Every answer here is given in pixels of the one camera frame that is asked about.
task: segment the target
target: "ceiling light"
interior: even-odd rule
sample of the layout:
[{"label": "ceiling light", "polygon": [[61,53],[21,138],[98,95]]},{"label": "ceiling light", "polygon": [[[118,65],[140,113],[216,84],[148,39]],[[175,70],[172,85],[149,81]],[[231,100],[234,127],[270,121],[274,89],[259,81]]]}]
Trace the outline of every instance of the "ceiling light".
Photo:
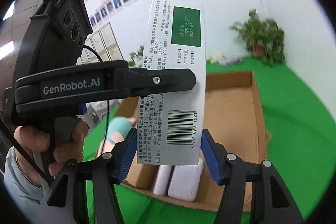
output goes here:
[{"label": "ceiling light", "polygon": [[8,9],[7,13],[5,14],[5,17],[3,18],[2,21],[11,17],[14,14],[14,4],[15,4],[15,0],[13,1],[12,5],[9,7],[9,9]]},{"label": "ceiling light", "polygon": [[14,51],[13,41],[7,43],[0,48],[0,60],[3,59],[6,55],[9,55],[12,51]]}]

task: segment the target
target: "sleeve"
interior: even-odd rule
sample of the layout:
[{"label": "sleeve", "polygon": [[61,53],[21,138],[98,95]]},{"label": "sleeve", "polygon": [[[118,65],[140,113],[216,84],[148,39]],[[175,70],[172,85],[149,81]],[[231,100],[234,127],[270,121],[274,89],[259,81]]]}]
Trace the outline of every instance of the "sleeve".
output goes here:
[{"label": "sleeve", "polygon": [[6,157],[4,184],[18,208],[33,223],[44,193],[21,171],[14,147],[9,149]]}]

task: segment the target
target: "green label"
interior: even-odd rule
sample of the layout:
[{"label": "green label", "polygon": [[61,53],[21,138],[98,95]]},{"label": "green label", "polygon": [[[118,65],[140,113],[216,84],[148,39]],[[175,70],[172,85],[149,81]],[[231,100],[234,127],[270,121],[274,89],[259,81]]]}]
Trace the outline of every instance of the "green label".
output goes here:
[{"label": "green label", "polygon": [[174,6],[171,43],[185,46],[201,46],[200,11]]}]

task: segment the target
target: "plant pot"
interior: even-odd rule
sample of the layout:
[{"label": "plant pot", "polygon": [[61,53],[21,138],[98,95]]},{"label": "plant pot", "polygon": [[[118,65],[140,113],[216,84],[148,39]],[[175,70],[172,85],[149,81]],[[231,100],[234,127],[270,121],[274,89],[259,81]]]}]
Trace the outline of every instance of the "plant pot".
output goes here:
[{"label": "plant pot", "polygon": [[266,55],[265,47],[259,46],[258,44],[253,44],[253,56],[255,58],[262,58],[264,55]]}]

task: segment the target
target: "screw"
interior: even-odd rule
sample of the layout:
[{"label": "screw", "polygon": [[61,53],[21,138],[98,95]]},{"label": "screw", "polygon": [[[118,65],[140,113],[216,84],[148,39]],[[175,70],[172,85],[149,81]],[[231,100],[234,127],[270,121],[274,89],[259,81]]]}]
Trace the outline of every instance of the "screw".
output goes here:
[{"label": "screw", "polygon": [[110,159],[112,157],[112,154],[110,152],[106,152],[103,154],[103,159]]},{"label": "screw", "polygon": [[231,154],[231,153],[227,154],[226,157],[228,160],[235,160],[237,158],[235,154]]},{"label": "screw", "polygon": [[75,159],[70,159],[67,161],[67,165],[71,166],[71,165],[74,165],[76,163],[76,160]]},{"label": "screw", "polygon": [[269,160],[264,160],[262,163],[265,167],[271,167],[272,166],[272,163]]},{"label": "screw", "polygon": [[160,84],[160,82],[161,82],[161,79],[160,79],[160,77],[157,77],[157,76],[155,76],[154,78],[153,78],[153,82],[154,82],[154,84]]}]

